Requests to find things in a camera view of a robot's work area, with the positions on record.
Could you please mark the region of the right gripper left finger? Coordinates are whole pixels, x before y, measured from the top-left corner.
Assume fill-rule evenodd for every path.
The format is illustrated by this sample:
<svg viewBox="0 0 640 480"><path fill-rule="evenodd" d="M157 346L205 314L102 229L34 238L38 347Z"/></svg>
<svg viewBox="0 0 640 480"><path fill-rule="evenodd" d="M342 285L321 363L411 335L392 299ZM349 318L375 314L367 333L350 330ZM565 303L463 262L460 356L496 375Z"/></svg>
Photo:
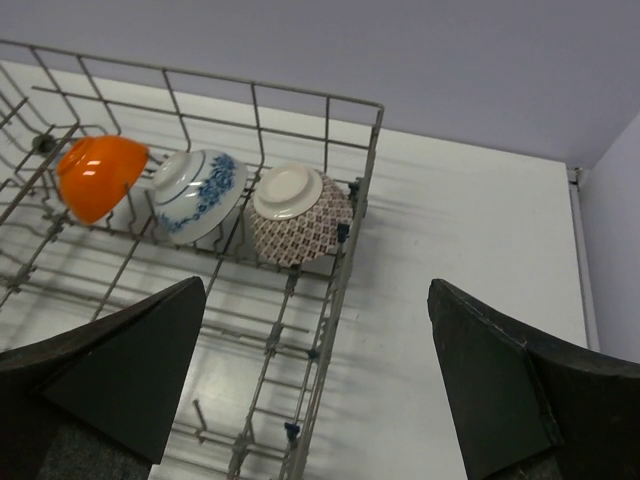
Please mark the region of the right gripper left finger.
<svg viewBox="0 0 640 480"><path fill-rule="evenodd" d="M2 478L148 478L164 455L205 304L194 276L2 352Z"/></svg>

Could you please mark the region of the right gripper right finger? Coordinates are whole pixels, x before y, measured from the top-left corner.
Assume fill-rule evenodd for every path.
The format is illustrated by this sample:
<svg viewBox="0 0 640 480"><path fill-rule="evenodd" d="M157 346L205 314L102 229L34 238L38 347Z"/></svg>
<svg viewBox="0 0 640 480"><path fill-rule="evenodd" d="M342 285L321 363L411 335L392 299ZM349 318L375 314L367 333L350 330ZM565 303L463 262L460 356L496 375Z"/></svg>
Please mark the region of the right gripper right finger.
<svg viewBox="0 0 640 480"><path fill-rule="evenodd" d="M638 364L531 327L443 279L427 305L468 478L638 478Z"/></svg>

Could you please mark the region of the grey wire dish rack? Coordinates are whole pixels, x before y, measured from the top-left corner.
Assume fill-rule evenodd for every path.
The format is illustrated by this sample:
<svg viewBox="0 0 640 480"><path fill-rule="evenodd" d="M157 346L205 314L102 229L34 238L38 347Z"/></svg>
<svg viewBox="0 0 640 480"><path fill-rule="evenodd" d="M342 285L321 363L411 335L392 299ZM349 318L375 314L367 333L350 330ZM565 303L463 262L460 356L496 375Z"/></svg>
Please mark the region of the grey wire dish rack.
<svg viewBox="0 0 640 480"><path fill-rule="evenodd" d="M1 475L301 479L380 103L1 44Z"/></svg>

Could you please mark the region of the orange bowl white inside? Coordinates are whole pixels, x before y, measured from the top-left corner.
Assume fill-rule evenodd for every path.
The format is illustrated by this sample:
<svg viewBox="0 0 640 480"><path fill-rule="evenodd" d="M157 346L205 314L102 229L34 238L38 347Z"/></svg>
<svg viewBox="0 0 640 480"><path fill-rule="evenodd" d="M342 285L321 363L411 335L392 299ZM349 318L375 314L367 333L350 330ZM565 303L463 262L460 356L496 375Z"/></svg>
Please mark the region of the orange bowl white inside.
<svg viewBox="0 0 640 480"><path fill-rule="evenodd" d="M99 221L136 183L148 156L147 146L122 136L76 141L56 168L63 202L83 223Z"/></svg>

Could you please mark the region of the blue floral bowl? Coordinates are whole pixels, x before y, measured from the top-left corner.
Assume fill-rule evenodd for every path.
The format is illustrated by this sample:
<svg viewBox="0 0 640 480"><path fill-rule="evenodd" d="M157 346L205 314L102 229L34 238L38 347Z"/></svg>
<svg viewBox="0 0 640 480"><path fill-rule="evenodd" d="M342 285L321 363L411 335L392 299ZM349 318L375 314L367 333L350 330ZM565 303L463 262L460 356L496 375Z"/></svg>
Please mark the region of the blue floral bowl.
<svg viewBox="0 0 640 480"><path fill-rule="evenodd" d="M174 244L196 242L233 210L247 178L245 163L225 152L178 151L152 178L156 219Z"/></svg>

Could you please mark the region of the grey patterned bowl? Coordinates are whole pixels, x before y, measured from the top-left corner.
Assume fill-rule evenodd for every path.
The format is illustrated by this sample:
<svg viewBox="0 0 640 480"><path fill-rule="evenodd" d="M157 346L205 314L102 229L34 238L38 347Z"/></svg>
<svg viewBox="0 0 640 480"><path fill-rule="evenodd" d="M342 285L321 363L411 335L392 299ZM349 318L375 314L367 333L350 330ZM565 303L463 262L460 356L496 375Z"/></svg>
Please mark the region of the grey patterned bowl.
<svg viewBox="0 0 640 480"><path fill-rule="evenodd" d="M249 204L249 218L258 255L291 267L333 251L350 229L353 207L327 175L291 163L261 177Z"/></svg>

